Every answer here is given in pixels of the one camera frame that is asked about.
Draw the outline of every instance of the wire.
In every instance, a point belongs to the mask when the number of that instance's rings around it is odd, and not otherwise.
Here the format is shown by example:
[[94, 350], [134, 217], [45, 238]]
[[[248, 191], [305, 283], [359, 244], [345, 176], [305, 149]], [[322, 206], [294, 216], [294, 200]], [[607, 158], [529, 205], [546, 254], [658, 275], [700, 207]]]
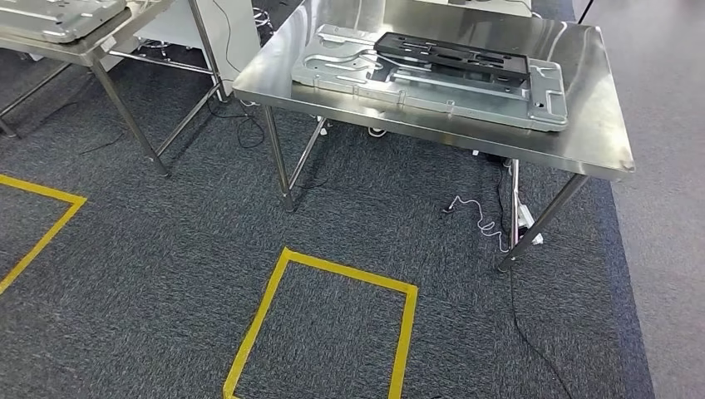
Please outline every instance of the wire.
[[122, 133], [120, 133], [114, 140], [108, 141], [108, 142], [105, 143], [105, 144], [101, 144], [101, 145], [99, 145], [99, 146], [97, 146], [97, 147], [93, 147], [93, 148], [91, 148], [91, 149], [89, 149], [89, 150], [81, 151], [81, 152], [78, 153], [78, 155], [85, 155], [85, 154], [88, 154], [89, 152], [93, 152], [93, 151], [96, 151], [96, 150], [100, 150], [101, 148], [106, 148], [106, 147], [111, 146], [111, 145], [115, 144], [116, 142], [120, 141], [120, 139], [123, 138], [123, 137], [125, 137], [125, 135], [123, 135]]
[[[252, 123], [254, 123], [254, 125], [257, 126], [259, 128], [259, 130], [262, 132], [262, 135], [259, 137], [257, 142], [254, 144], [250, 144], [250, 145], [243, 144], [242, 138], [240, 137], [240, 127], [247, 121], [251, 121]], [[257, 147], [264, 142], [264, 129], [262, 128], [262, 126], [259, 125], [259, 123], [257, 123], [257, 121], [252, 116], [248, 116], [247, 119], [240, 121], [240, 123], [235, 128], [235, 135], [238, 138], [239, 146], [245, 150], [249, 150], [251, 148]]]
[[500, 242], [499, 248], [500, 252], [503, 254], [506, 254], [509, 252], [508, 249], [502, 249], [502, 232], [501, 231], [495, 231], [494, 233], [488, 233], [495, 228], [495, 222], [489, 222], [487, 224], [482, 224], [482, 220], [485, 218], [485, 216], [482, 214], [482, 205], [480, 205], [479, 202], [475, 201], [474, 199], [468, 199], [468, 200], [463, 200], [459, 195], [456, 195], [455, 199], [453, 202], [451, 202], [450, 205], [448, 205], [447, 208], [443, 210], [443, 212], [450, 213], [453, 210], [453, 206], [455, 206], [456, 202], [460, 202], [461, 204], [469, 204], [470, 202], [473, 204], [477, 205], [477, 209], [480, 211], [480, 219], [477, 220], [477, 228], [480, 229], [480, 232], [482, 235], [485, 237], [494, 237], [497, 236], [497, 239]]
[[590, 8], [593, 6], [594, 0], [590, 0], [588, 3], [588, 6], [583, 10], [583, 15], [580, 16], [580, 19], [578, 20], [578, 25], [582, 25], [583, 21], [585, 20], [585, 17], [588, 15], [588, 11], [590, 11]]
[[502, 183], [504, 182], [505, 179], [505, 168], [500, 165], [499, 168], [500, 171], [500, 181], [497, 182], [496, 190], [497, 190], [497, 202], [500, 204], [500, 227], [502, 228], [502, 231], [504, 234], [507, 234], [509, 236], [509, 230], [505, 227], [505, 206], [502, 204], [502, 193], [501, 193], [501, 186]]
[[533, 351], [534, 353], [539, 355], [539, 357], [546, 364], [549, 365], [551, 371], [554, 373], [556, 378], [558, 378], [560, 385], [563, 387], [563, 391], [565, 392], [565, 395], [569, 399], [573, 399], [573, 395], [570, 394], [570, 390], [568, 389], [568, 386], [565, 385], [565, 381], [563, 381], [563, 377], [558, 372], [558, 369], [556, 368], [556, 366], [553, 364], [553, 362], [551, 360], [549, 360], [549, 358], [546, 357], [546, 355], [544, 353], [542, 353], [536, 346], [534, 346], [533, 343], [531, 343], [531, 341], [529, 341], [529, 338], [526, 337], [526, 334], [524, 334], [524, 332], [521, 330], [521, 327], [519, 327], [519, 321], [516, 318], [516, 306], [515, 306], [515, 300], [514, 300], [514, 274], [512, 273], [512, 265], [509, 266], [509, 284], [510, 284], [510, 295], [511, 295], [511, 317], [512, 317], [512, 320], [514, 323], [514, 328], [519, 333], [521, 340], [526, 343], [526, 345], [531, 349], [531, 351]]
[[521, 4], [524, 5], [524, 7], [526, 7], [527, 10], [529, 10], [529, 12], [531, 12], [531, 15], [533, 15], [535, 17], [543, 18], [539, 13], [534, 12], [534, 10], [532, 10], [531, 7], [529, 7], [529, 4], [526, 4], [526, 2], [523, 2], [521, 0], [505, 0], [505, 1], [506, 2], [520, 2]]
[[235, 69], [238, 73], [242, 73], [240, 69], [238, 69], [235, 65], [233, 65], [232, 62], [230, 62], [229, 59], [229, 50], [230, 50], [230, 37], [233, 35], [233, 30], [230, 28], [230, 18], [228, 18], [228, 13], [225, 12], [225, 10], [213, 0], [213, 4], [220, 10], [220, 12], [223, 13], [223, 16], [225, 17], [225, 21], [228, 23], [228, 41], [225, 43], [225, 60], [230, 64], [233, 69]]
[[243, 115], [219, 115], [219, 114], [216, 114], [216, 113], [213, 111], [213, 108], [210, 107], [210, 102], [209, 102], [209, 101], [207, 101], [205, 104], [208, 106], [208, 111], [210, 111], [210, 114], [211, 114], [212, 116], [215, 116], [216, 118], [221, 118], [221, 119], [237, 119], [237, 118], [249, 118], [249, 117], [250, 117], [250, 116], [247, 115], [246, 113], [243, 114]]
[[317, 189], [318, 187], [323, 187], [323, 185], [325, 185], [326, 183], [328, 183], [328, 177], [323, 179], [322, 182], [317, 183], [315, 185], [295, 185], [295, 186], [299, 187], [300, 189], [303, 189], [303, 190], [311, 190], [311, 189]]

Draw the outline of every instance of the carpet floor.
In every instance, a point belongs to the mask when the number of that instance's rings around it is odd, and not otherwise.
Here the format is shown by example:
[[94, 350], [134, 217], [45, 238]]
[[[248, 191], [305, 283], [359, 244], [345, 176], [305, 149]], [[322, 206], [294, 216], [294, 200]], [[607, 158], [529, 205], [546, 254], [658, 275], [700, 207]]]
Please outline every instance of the carpet floor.
[[[277, 26], [290, 6], [268, 7]], [[185, 49], [170, 56], [203, 62]], [[52, 62], [0, 52], [0, 65], [3, 103]], [[209, 84], [129, 60], [111, 77], [153, 142]], [[237, 101], [210, 105], [166, 152], [169, 179], [83, 68], [5, 118], [22, 139], [0, 136], [0, 173], [88, 201], [0, 295], [0, 397], [220, 397], [284, 246], [419, 288], [404, 397], [566, 397], [515, 330], [510, 279], [495, 271], [497, 240], [479, 234], [477, 208], [441, 213], [461, 195], [499, 223], [503, 168], [333, 122], [287, 214], [267, 143], [256, 145], [262, 131], [227, 117], [242, 115]], [[291, 170], [315, 120], [275, 116]], [[522, 200], [538, 214], [568, 177], [523, 164]], [[0, 199], [6, 273], [66, 206], [8, 187]], [[610, 212], [609, 184], [592, 181], [513, 273], [518, 323], [574, 398], [653, 395]], [[237, 395], [385, 397], [402, 306], [400, 293], [290, 265]]]

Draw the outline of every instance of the power outlet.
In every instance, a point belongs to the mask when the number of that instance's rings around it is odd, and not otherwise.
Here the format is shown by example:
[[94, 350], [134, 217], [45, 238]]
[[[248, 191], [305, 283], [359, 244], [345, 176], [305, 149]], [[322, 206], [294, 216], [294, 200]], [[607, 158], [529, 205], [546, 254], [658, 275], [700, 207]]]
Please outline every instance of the power outlet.
[[[527, 229], [530, 229], [531, 226], [534, 225], [534, 217], [531, 216], [531, 212], [529, 211], [529, 207], [524, 205], [524, 204], [519, 204], [519, 228], [521, 229], [522, 227], [526, 227]], [[544, 243], [544, 236], [539, 234], [537, 235], [533, 241], [533, 245], [538, 245], [538, 244], [543, 244]]]

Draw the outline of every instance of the yellow tape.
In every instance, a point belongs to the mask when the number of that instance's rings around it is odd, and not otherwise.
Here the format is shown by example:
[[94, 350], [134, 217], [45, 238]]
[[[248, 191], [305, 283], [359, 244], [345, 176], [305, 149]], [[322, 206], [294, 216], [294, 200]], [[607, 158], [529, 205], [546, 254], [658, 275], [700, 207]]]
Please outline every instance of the yellow tape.
[[230, 368], [228, 377], [225, 379], [225, 384], [223, 385], [224, 399], [230, 399], [231, 397], [234, 397], [235, 385], [237, 385], [238, 380], [240, 379], [240, 374], [242, 374], [244, 364], [245, 362], [247, 362], [247, 356], [249, 356], [249, 352], [252, 350], [252, 346], [254, 345], [254, 339], [257, 337], [257, 334], [259, 334], [259, 329], [262, 327], [264, 317], [267, 316], [269, 305], [272, 304], [272, 299], [274, 299], [274, 293], [276, 293], [277, 288], [279, 287], [279, 282], [281, 281], [282, 276], [284, 274], [284, 270], [286, 270], [288, 257], [290, 254], [291, 251], [289, 251], [287, 248], [284, 248], [282, 254], [279, 255], [279, 261], [277, 261], [277, 266], [274, 268], [274, 271], [272, 272], [272, 277], [269, 278], [267, 288], [264, 290], [262, 303], [259, 305], [257, 313], [254, 315], [252, 325], [249, 326], [249, 330], [244, 336], [243, 342], [240, 344], [240, 349], [238, 350], [237, 355], [235, 355], [233, 366]]
[[407, 356], [409, 354], [409, 344], [412, 342], [412, 327], [414, 324], [414, 312], [417, 308], [418, 288], [409, 284], [407, 300], [404, 303], [404, 313], [402, 314], [402, 331], [399, 333], [399, 343], [397, 344], [397, 354], [394, 356], [394, 366], [392, 367], [392, 381], [389, 383], [389, 399], [402, 397], [402, 385], [404, 384], [404, 372], [407, 370]]
[[365, 283], [370, 283], [378, 285], [380, 287], [393, 289], [399, 291], [400, 293], [407, 293], [409, 287], [413, 287], [410, 284], [394, 280], [391, 278], [383, 277], [377, 274], [365, 272], [356, 268], [351, 268], [349, 266], [343, 266], [341, 264], [334, 264], [333, 262], [328, 262], [327, 260], [314, 258], [313, 256], [308, 256], [304, 254], [299, 254], [297, 252], [291, 251], [291, 258], [289, 260], [305, 264], [306, 266], [311, 266], [312, 268], [319, 268], [327, 272], [341, 274], [345, 277], [354, 278], [356, 280], [364, 281]]
[[404, 372], [407, 368], [407, 356], [409, 353], [409, 345], [412, 340], [412, 326], [414, 323], [414, 312], [416, 311], [418, 288], [415, 285], [404, 283], [391, 278], [379, 276], [377, 274], [343, 266], [328, 262], [327, 260], [314, 258], [305, 254], [294, 252], [288, 248], [284, 248], [279, 256], [277, 265], [274, 267], [272, 277], [269, 278], [267, 288], [264, 290], [262, 303], [254, 315], [254, 320], [245, 334], [243, 342], [240, 344], [235, 360], [230, 368], [225, 383], [223, 385], [224, 399], [237, 399], [234, 395], [235, 387], [244, 369], [244, 364], [247, 362], [254, 340], [257, 338], [259, 329], [262, 327], [262, 322], [267, 315], [269, 306], [274, 299], [274, 293], [279, 287], [279, 282], [282, 279], [284, 271], [289, 262], [297, 262], [313, 268], [325, 270], [330, 273], [341, 274], [343, 276], [354, 278], [365, 283], [375, 284], [380, 287], [393, 289], [406, 294], [406, 302], [404, 303], [404, 311], [402, 314], [402, 330], [399, 334], [399, 342], [397, 343], [397, 353], [394, 356], [394, 366], [392, 367], [392, 380], [390, 381], [388, 399], [399, 399], [402, 397], [402, 385], [404, 383]]
[[59, 230], [64, 227], [64, 225], [69, 221], [69, 219], [73, 217], [74, 214], [76, 214], [79, 208], [81, 208], [81, 206], [86, 202], [86, 199], [78, 195], [68, 194], [63, 191], [44, 187], [42, 185], [35, 185], [34, 183], [17, 180], [5, 175], [0, 175], [0, 184], [9, 185], [10, 187], [40, 195], [45, 195], [47, 197], [66, 201], [71, 204], [71, 206], [69, 207], [69, 209], [67, 209], [64, 215], [49, 229], [49, 231], [47, 231], [39, 239], [36, 244], [34, 244], [34, 247], [30, 249], [29, 253], [24, 255], [24, 257], [20, 259], [19, 263], [16, 264], [15, 267], [12, 268], [12, 270], [10, 270], [10, 273], [8, 273], [2, 280], [0, 280], [0, 295], [2, 295], [2, 293], [4, 293], [7, 289], [7, 287], [9, 287], [10, 284], [15, 281], [17, 276], [19, 276], [20, 273], [24, 271], [24, 269], [29, 265], [29, 263], [32, 262], [34, 258], [36, 258], [36, 256], [42, 251], [42, 249], [44, 249], [44, 247], [47, 246], [47, 244], [49, 244], [50, 241], [52, 241], [54, 236], [57, 235]]
[[29, 191], [31, 193], [44, 195], [46, 197], [54, 198], [56, 200], [61, 200], [68, 202], [69, 204], [83, 204], [86, 199], [78, 195], [68, 194], [63, 191], [50, 189], [49, 187], [44, 187], [43, 185], [35, 185], [24, 180], [18, 180], [10, 176], [0, 175], [0, 185], [9, 185], [16, 189]]

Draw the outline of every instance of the stainless steel table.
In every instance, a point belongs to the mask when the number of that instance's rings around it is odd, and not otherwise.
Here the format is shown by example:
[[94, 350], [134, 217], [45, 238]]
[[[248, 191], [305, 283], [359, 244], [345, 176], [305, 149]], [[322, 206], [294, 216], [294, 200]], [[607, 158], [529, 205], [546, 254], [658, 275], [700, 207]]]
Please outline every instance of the stainless steel table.
[[[114, 50], [114, 48], [116, 46], [119, 46], [124, 41], [132, 38], [137, 31], [139, 31], [147, 23], [152, 21], [160, 12], [166, 10], [173, 2], [174, 0], [160, 0], [158, 2], [150, 2], [146, 9], [140, 12], [140, 9], [142, 8], [141, 2], [128, 1], [127, 8], [123, 12], [98, 27], [88, 36], [67, 44], [42, 42], [26, 37], [19, 37], [11, 34], [0, 33], [0, 48], [7, 48], [18, 52], [29, 52], [32, 54], [37, 54], [40, 56], [64, 62], [54, 72], [52, 72], [49, 76], [40, 81], [31, 90], [25, 92], [24, 94], [19, 96], [15, 101], [13, 101], [10, 105], [3, 108], [0, 111], [0, 118], [2, 118], [15, 107], [19, 106], [29, 96], [37, 92], [40, 88], [42, 88], [42, 86], [46, 85], [49, 81], [51, 81], [51, 79], [59, 75], [71, 64], [89, 67], [98, 78], [98, 81], [100, 81], [100, 83], [105, 88], [108, 96], [111, 98], [112, 102], [117, 107], [117, 110], [120, 112], [123, 119], [125, 119], [125, 122], [130, 127], [133, 136], [140, 143], [142, 150], [145, 152], [145, 155], [147, 155], [152, 161], [154, 161], [156, 169], [161, 175], [168, 175], [169, 172], [164, 167], [164, 164], [162, 164], [159, 158], [160, 155], [174, 141], [176, 136], [181, 133], [181, 131], [186, 127], [186, 125], [194, 118], [196, 113], [203, 107], [207, 100], [209, 100], [216, 92], [219, 93], [220, 98], [224, 99], [226, 97], [223, 88], [223, 81], [220, 79], [213, 51], [211, 49], [208, 36], [206, 35], [203, 20], [201, 18], [196, 1], [189, 0], [189, 5], [191, 8], [191, 12], [194, 16], [196, 27], [198, 28], [201, 41], [203, 42], [204, 54], [209, 64], [211, 65], [211, 69], [181, 64], [178, 62], [168, 62], [149, 57], [138, 57], [133, 54], [119, 52], [117, 50]], [[147, 140], [145, 135], [142, 133], [139, 126], [136, 124], [135, 118], [132, 116], [130, 111], [127, 109], [125, 103], [120, 98], [120, 95], [116, 90], [114, 82], [108, 76], [105, 68], [100, 63], [100, 60], [108, 55], [114, 57], [135, 59], [137, 61], [142, 62], [154, 63], [165, 67], [174, 67], [187, 71], [204, 73], [212, 76], [214, 85], [206, 92], [205, 96], [203, 96], [203, 98], [201, 98], [196, 103], [195, 107], [184, 117], [184, 119], [181, 120], [181, 122], [171, 132], [169, 137], [155, 150], [150, 144], [150, 142]], [[2, 119], [0, 119], [0, 130], [6, 131], [9, 135], [15, 135], [15, 133], [10, 129], [10, 127], [2, 121]]]
[[[560, 133], [531, 131], [293, 84], [292, 65], [323, 24], [368, 32], [394, 31], [558, 62], [564, 73], [569, 127]], [[619, 180], [634, 172], [629, 138], [598, 27], [409, 0], [362, 0], [359, 14], [357, 1], [304, 0], [233, 86], [238, 98], [265, 106], [287, 210], [293, 210], [293, 184], [324, 120], [289, 178], [272, 106], [512, 159], [512, 249], [500, 270], [506, 270], [509, 262], [530, 245], [590, 176]], [[518, 160], [574, 173], [521, 240], [517, 223]]]

